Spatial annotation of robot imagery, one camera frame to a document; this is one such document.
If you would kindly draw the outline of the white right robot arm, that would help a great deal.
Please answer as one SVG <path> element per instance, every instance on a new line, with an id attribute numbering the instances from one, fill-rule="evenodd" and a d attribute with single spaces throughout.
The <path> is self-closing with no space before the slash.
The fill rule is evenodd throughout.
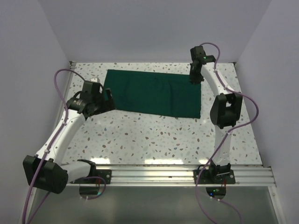
<path id="1" fill-rule="evenodd" d="M 192 84 L 207 81 L 215 96 L 210 110 L 210 120 L 215 128 L 214 153 L 207 166 L 195 171 L 199 184 L 235 183 L 230 164 L 231 128 L 240 119 L 242 96 L 231 92 L 232 88 L 217 70 L 213 55 L 207 55 L 203 46 L 191 48 L 190 75 Z"/>

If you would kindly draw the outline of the dark green surgical cloth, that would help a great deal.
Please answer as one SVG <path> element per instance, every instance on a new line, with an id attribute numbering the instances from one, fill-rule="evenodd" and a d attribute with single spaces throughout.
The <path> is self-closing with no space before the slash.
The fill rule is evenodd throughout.
<path id="1" fill-rule="evenodd" d="M 187 75 L 108 70 L 104 87 L 117 110 L 176 118 L 201 115 L 201 86 L 191 84 Z"/>

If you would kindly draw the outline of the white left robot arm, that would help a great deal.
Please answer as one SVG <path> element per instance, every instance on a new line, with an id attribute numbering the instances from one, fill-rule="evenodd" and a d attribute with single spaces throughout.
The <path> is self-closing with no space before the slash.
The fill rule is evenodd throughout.
<path id="1" fill-rule="evenodd" d="M 34 156 L 26 156 L 23 168 L 29 186 L 60 194 L 66 184 L 83 179 L 92 183 L 97 178 L 94 162 L 79 159 L 63 165 L 66 149 L 89 117 L 115 109 L 109 88 L 101 83 L 84 81 L 83 88 L 66 102 L 66 111 L 53 133 Z"/>

